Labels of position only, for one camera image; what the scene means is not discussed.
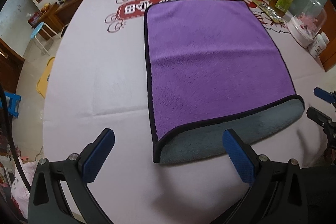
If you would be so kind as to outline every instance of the wooden door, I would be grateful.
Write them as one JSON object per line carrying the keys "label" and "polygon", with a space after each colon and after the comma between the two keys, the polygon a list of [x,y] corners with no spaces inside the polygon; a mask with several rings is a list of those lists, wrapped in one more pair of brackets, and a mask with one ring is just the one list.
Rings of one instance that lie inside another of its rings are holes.
{"label": "wooden door", "polygon": [[4,90],[16,92],[24,61],[0,38],[0,82]]}
{"label": "wooden door", "polygon": [[324,9],[327,12],[327,21],[322,26],[321,32],[325,32],[330,42],[319,57],[327,71],[336,63],[336,10],[330,0],[327,1]]}

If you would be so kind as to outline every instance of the blue stool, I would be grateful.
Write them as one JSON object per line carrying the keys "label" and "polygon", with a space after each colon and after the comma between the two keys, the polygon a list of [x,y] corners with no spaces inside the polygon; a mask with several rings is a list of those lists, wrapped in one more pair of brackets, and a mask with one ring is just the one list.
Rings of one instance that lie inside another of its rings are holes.
{"label": "blue stool", "polygon": [[33,30],[33,32],[31,33],[30,39],[35,39],[40,46],[42,47],[42,49],[38,46],[38,44],[36,43],[36,41],[34,40],[35,45],[44,53],[46,53],[47,55],[50,55],[48,53],[48,51],[46,50],[45,47],[43,47],[42,43],[37,39],[36,35],[39,33],[40,30],[43,30],[50,38],[51,35],[49,33],[46,32],[45,29],[43,29],[43,26],[46,26],[50,31],[52,31],[56,36],[58,36],[59,38],[61,38],[52,28],[50,28],[47,24],[45,24],[44,22],[41,22],[39,25],[36,26],[36,28]]}
{"label": "blue stool", "polygon": [[15,108],[16,108],[16,102],[21,101],[21,96],[6,91],[5,95],[6,97],[9,98],[8,113],[14,116],[15,118],[19,117],[19,113],[15,110]]}

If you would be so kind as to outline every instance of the white bottle cap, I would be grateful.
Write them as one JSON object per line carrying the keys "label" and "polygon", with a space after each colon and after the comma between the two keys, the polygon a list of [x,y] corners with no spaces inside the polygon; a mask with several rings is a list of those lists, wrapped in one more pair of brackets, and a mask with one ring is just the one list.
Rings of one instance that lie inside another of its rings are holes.
{"label": "white bottle cap", "polygon": [[328,43],[329,43],[329,38],[327,37],[327,35],[325,34],[325,32],[322,32],[321,35],[322,35],[322,37],[323,37],[324,42],[325,42],[326,44],[328,44]]}

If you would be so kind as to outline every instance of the yellow chair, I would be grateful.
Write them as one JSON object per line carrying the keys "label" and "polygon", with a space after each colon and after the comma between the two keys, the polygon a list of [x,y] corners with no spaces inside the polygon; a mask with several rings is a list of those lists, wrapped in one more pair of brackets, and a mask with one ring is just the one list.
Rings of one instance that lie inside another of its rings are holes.
{"label": "yellow chair", "polygon": [[55,57],[49,59],[47,63],[47,67],[45,68],[44,72],[42,73],[41,78],[38,80],[36,85],[36,90],[42,97],[45,99],[45,95],[47,93],[47,87],[49,82],[49,76],[51,72],[51,68],[53,67]]}

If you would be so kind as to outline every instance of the purple towel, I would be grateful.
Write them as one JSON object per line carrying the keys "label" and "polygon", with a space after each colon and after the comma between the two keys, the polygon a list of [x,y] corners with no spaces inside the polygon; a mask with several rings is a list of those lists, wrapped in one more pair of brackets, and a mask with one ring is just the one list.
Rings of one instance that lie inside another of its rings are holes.
{"label": "purple towel", "polygon": [[295,94],[278,48],[243,1],[161,3],[144,22],[154,154],[182,125],[218,123]]}

